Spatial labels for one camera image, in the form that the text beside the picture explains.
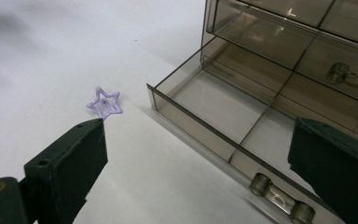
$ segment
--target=drawer handle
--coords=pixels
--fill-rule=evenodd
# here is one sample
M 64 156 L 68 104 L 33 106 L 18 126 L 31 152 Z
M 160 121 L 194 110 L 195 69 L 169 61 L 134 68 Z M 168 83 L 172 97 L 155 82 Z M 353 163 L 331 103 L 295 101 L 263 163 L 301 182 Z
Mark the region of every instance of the drawer handle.
M 293 223 L 310 224 L 315 216 L 315 210 L 306 203 L 300 202 L 283 190 L 276 187 L 272 181 L 263 174 L 257 173 L 252 180 L 250 189 L 253 194 L 266 198 L 283 210 Z
M 327 79 L 332 84 L 342 82 L 358 86 L 358 75 L 353 73 L 346 63 L 333 63 L 327 74 Z

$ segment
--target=transparent drawer unit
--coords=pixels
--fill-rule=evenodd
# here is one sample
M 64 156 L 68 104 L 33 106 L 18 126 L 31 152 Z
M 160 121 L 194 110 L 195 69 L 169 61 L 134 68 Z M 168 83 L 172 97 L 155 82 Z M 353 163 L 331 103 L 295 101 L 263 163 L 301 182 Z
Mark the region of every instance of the transparent drawer unit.
M 148 85 L 151 105 L 253 179 L 251 190 L 293 222 L 344 223 L 287 158 L 297 118 L 358 140 L 358 35 L 333 25 L 358 18 L 356 8 L 357 1 L 208 0 L 201 49 Z M 346 10 L 357 14 L 344 17 Z

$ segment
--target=star-shaped object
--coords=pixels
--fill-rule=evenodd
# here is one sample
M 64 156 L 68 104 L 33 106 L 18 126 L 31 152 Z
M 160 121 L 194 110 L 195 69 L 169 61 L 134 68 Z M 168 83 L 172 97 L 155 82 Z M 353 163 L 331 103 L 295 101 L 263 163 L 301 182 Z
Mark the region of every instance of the star-shaped object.
M 95 94 L 97 98 L 93 102 L 87 104 L 86 107 L 96 110 L 98 112 L 98 116 L 100 116 L 101 119 L 105 120 L 111 114 L 123 113 L 123 110 L 117 104 L 117 99 L 120 95 L 119 91 L 106 93 L 106 91 L 104 91 L 101 87 L 97 87 L 95 88 Z M 107 100 L 108 98 L 113 98 L 112 104 L 109 104 L 109 101 Z M 103 105 L 103 109 L 96 106 L 98 103 L 101 103 Z

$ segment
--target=white table surface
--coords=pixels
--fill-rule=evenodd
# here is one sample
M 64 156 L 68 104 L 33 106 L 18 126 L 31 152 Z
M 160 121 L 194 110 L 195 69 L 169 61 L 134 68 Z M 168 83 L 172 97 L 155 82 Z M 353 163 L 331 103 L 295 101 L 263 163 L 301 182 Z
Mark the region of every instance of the white table surface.
M 250 191 L 175 134 L 149 103 L 200 47 L 204 0 L 0 0 L 0 177 L 89 119 L 95 87 L 120 91 L 109 162 L 75 223 L 270 223 Z

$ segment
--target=purple star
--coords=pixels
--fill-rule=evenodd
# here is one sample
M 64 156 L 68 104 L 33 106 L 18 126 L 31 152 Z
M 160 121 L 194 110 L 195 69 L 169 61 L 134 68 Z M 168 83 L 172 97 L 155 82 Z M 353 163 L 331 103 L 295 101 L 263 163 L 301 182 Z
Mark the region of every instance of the purple star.
M 95 88 L 95 93 L 97 95 L 97 98 L 93 102 L 87 104 L 86 107 L 96 110 L 98 112 L 98 116 L 100 116 L 101 119 L 105 120 L 111 114 L 123 113 L 123 110 L 117 104 L 117 99 L 118 99 L 118 96 L 120 95 L 119 91 L 115 91 L 115 92 L 108 94 L 101 87 L 97 87 L 97 88 Z M 107 98 L 113 98 L 113 103 L 111 105 L 107 101 Z M 101 103 L 103 105 L 103 109 L 101 109 L 98 106 L 95 106 L 98 103 Z

